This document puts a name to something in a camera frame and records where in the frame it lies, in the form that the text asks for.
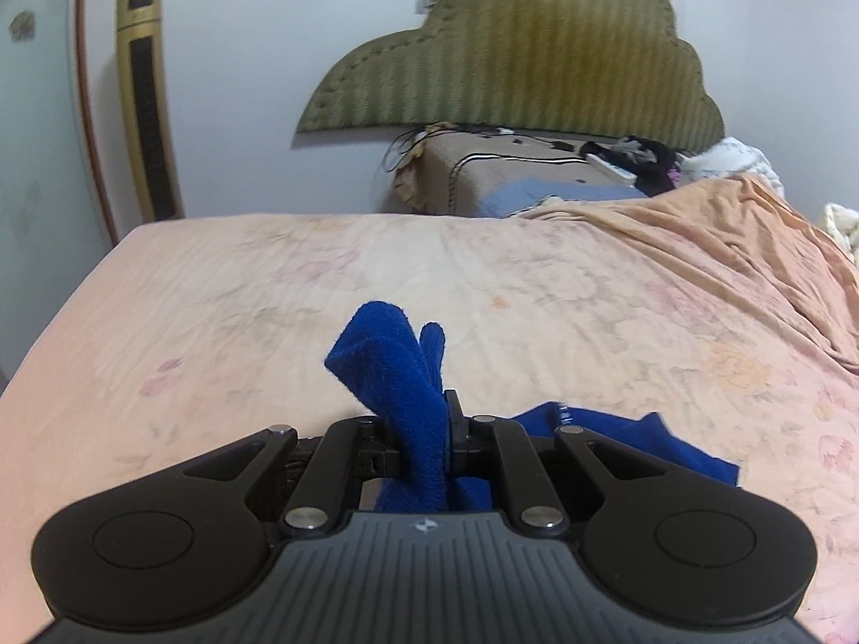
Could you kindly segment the blue beaded v-neck sweater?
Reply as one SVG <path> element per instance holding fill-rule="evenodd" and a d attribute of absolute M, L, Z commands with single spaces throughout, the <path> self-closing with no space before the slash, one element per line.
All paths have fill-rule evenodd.
<path fill-rule="evenodd" d="M 356 310 L 326 356 L 326 369 L 382 420 L 405 451 L 405 475 L 384 483 L 376 502 L 379 512 L 492 509 L 489 482 L 448 475 L 452 450 L 442 392 L 444 347 L 440 324 L 425 324 L 415 333 L 399 307 L 370 301 Z M 740 475 L 736 464 L 675 437 L 657 413 L 634 420 L 548 401 L 515 420 L 538 437 L 549 437 L 559 426 L 581 426 L 728 486 L 735 486 Z"/>

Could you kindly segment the black clothes pile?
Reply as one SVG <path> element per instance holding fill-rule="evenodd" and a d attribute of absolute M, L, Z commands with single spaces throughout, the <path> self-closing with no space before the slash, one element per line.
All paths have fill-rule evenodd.
<path fill-rule="evenodd" d="M 635 176 L 634 187 L 648 198 L 674 191 L 680 183 L 680 157 L 677 151 L 658 141 L 634 135 L 603 145 L 588 141 L 579 155 L 597 157 Z"/>

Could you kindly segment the pink floral bed sheet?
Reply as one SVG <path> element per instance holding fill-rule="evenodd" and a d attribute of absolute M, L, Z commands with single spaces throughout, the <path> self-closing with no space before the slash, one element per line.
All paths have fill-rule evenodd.
<path fill-rule="evenodd" d="M 802 622 L 857 637 L 857 272 L 746 174 L 507 219 L 242 215 L 137 228 L 2 398 L 2 637 L 49 621 L 31 545 L 74 500 L 355 416 L 323 361 L 368 301 L 446 332 L 470 414 L 663 416 L 811 529 Z"/>

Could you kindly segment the frosted glass wardrobe door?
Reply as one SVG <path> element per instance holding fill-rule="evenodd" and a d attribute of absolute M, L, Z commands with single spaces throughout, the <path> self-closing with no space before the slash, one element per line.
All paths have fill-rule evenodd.
<path fill-rule="evenodd" d="M 2 0 L 2 382 L 109 250 L 78 120 L 74 0 Z"/>

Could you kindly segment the cream blanket at right edge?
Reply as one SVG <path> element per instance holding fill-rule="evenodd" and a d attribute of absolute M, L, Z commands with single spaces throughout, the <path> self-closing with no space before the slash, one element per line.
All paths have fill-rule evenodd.
<path fill-rule="evenodd" d="M 850 262 L 856 265 L 859 262 L 859 211 L 842 207 L 838 203 L 826 203 L 822 227 Z"/>

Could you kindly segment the white quilt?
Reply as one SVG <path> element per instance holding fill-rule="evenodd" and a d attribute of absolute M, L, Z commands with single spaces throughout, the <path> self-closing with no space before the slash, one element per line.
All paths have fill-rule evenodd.
<path fill-rule="evenodd" d="M 726 178 L 738 173 L 757 174 L 771 192 L 779 198 L 785 196 L 785 186 L 766 154 L 734 137 L 726 137 L 696 156 L 683 158 L 680 162 L 679 185 Z"/>

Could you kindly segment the gold tower fan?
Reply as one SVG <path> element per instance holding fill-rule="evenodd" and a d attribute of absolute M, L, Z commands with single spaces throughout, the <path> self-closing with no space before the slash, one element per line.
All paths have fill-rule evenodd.
<path fill-rule="evenodd" d="M 129 166 L 144 223 L 185 217 L 169 128 L 162 0 L 117 0 L 117 70 Z"/>

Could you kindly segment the olive green padded headboard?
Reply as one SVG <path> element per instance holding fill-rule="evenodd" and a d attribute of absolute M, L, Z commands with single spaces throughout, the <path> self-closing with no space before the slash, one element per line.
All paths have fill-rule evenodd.
<path fill-rule="evenodd" d="M 669 0 L 437 0 L 418 28 L 342 57 L 297 129 L 440 121 L 693 151 L 724 135 Z"/>

